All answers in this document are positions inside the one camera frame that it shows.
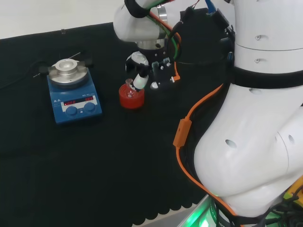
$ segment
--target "black mat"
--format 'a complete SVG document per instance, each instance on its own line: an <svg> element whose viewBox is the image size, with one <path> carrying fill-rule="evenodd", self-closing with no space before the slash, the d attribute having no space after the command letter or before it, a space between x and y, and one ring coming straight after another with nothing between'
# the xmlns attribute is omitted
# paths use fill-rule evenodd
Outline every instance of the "black mat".
<svg viewBox="0 0 303 227"><path fill-rule="evenodd" d="M205 12L180 32L182 62L221 57L223 34ZM95 63L101 118L57 126L46 79L32 78L37 69L0 90L1 227L130 227L205 195L181 172L172 142L179 120L222 83L224 66L179 63L175 89L147 92L144 108L125 111L118 89L135 45L119 41L110 23L1 40L0 87L36 60L55 63L82 50ZM215 110L205 114L201 131Z"/></svg>

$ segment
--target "orange connector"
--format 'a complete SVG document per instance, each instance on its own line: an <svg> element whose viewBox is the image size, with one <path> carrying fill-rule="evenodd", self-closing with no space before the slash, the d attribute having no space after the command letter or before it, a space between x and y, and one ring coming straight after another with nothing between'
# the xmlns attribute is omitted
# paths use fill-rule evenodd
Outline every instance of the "orange connector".
<svg viewBox="0 0 303 227"><path fill-rule="evenodd" d="M185 145L191 123L192 122L189 119L181 119L173 142L175 147L180 148Z"/></svg>

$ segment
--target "black cable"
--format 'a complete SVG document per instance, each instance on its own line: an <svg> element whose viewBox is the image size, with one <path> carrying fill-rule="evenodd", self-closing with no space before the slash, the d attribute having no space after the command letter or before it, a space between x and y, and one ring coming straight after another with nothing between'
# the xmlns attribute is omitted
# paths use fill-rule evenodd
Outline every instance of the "black cable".
<svg viewBox="0 0 303 227"><path fill-rule="evenodd" d="M303 189L303 185L301 185L301 187L299 187L293 194L293 196L297 196L298 193Z"/></svg>
<svg viewBox="0 0 303 227"><path fill-rule="evenodd" d="M32 64L28 67L28 69L27 69L26 72L23 74L23 76L21 76L20 78L18 78L18 79L16 79L16 80L12 81L12 82L10 82L10 83L8 83L8 84L6 84L6 85L1 86L1 87L0 87L0 90L2 90L2 89L4 89L4 88L7 88L7 87L9 87L9 86L11 86L11 85L13 85L13 84L15 84L15 83L17 83L17 82L23 80L23 79L30 73L30 71L33 69L33 67L35 67L35 66L38 65L38 64L46 64L46 65L48 65L48 63L45 62L45 61L35 61L34 63L32 63Z"/></svg>

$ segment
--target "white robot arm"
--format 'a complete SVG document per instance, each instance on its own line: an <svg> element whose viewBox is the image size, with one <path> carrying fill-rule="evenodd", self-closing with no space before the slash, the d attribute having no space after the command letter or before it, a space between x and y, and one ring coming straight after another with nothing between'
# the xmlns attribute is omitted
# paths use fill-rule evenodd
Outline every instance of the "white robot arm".
<svg viewBox="0 0 303 227"><path fill-rule="evenodd" d="M144 8L155 2L137 0ZM195 169L201 183L239 216L257 217L303 175L303 1L230 3L236 12L235 79L196 147ZM165 9L173 26L181 10L170 5ZM152 41L161 34L126 7L118 9L114 28L124 41Z"/></svg>

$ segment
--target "orange cable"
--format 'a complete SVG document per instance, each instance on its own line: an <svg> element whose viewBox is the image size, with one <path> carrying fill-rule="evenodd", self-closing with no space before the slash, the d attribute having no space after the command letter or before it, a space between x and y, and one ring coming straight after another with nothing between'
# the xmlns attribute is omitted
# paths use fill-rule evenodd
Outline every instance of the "orange cable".
<svg viewBox="0 0 303 227"><path fill-rule="evenodd" d="M159 23L161 23L163 26L165 26L169 31L172 31L172 27L169 26L167 23L165 23L164 21L162 21L160 18L158 18L155 14L153 14L152 12L150 12L150 16L155 19L156 21L158 21ZM181 42L181 36L179 35L179 33L176 33L176 36L178 37L179 41ZM175 72L176 72L176 77L180 77L178 72L177 72L177 64L175 62ZM193 111L200 106L203 102L205 102L207 99L211 98L213 95L215 95L221 88L222 88L223 84L221 84L218 88L216 88L214 91L210 92L209 94L207 94L206 96L204 96L202 99L200 99L188 112L187 116L185 117L185 121L190 121L190 116L193 113ZM176 155L177 155L177 160L178 163L182 169L182 171L185 173L185 175L191 180L193 181L197 186L199 186L200 188L202 188L206 193L208 193L211 197L213 197L215 200L217 200L219 203L221 203L232 215L236 216L237 214L231 209L231 207L225 203L220 197L215 196L214 194L212 194L207 188L205 188L201 183L199 183L195 178L193 178L188 171L184 168L181 159L180 159L180 147L176 147Z"/></svg>
<svg viewBox="0 0 303 227"><path fill-rule="evenodd" d="M154 13L150 12L150 16L159 23L161 23L163 26L165 26L169 31L172 31L172 27L163 20L161 20L159 17L157 17ZM181 42L181 36L179 35L179 33L176 33L176 36L178 37L179 42Z"/></svg>
<svg viewBox="0 0 303 227"><path fill-rule="evenodd" d="M172 27L169 26L167 23L165 23L163 20L161 20L160 18L158 18L154 13L150 12L150 16L155 19L156 21L158 21L159 23L161 23L163 26L165 26L169 31L172 31ZM176 36L178 37L179 42L182 41L181 36L179 35L179 33L176 33ZM177 63L174 63L175 65L175 76L174 76L174 80L179 80L181 79L180 75L178 74L178 70L177 70Z"/></svg>
<svg viewBox="0 0 303 227"><path fill-rule="evenodd" d="M191 114L193 113L193 111L200 106L203 102L205 102L207 99L209 99L210 97L212 97L214 94L216 94L221 88L222 88L223 84L221 84L219 87L217 87L215 90L213 90L212 92L210 92L209 94L207 94L206 96L204 96L203 98L201 98L188 112L187 116L185 117L185 119L190 118Z"/></svg>
<svg viewBox="0 0 303 227"><path fill-rule="evenodd" d="M214 96L221 88L222 88L223 84L221 84L218 88L216 88L214 91L210 92L209 94L207 94L206 96L204 96L202 99L200 99L188 112L187 116L185 117L185 121L186 122L190 122L189 126L191 125L191 121L190 121L190 116L193 113L193 111L200 106L203 102L205 102L206 100L208 100L209 98L211 98L212 96ZM192 181L194 182L197 186L199 186L202 190L204 190L207 194L209 194L212 198L214 198L215 200L217 200L217 202L221 203L232 215L237 216L237 214L231 209L231 207L225 203L220 197L215 196L214 194L212 194L207 188L205 188L201 183L199 183L195 178L193 178L188 171L184 168L181 159L180 159L180 147L176 147L176 155L177 155L177 160L179 163L179 166L181 167L182 171L185 173L185 175Z"/></svg>

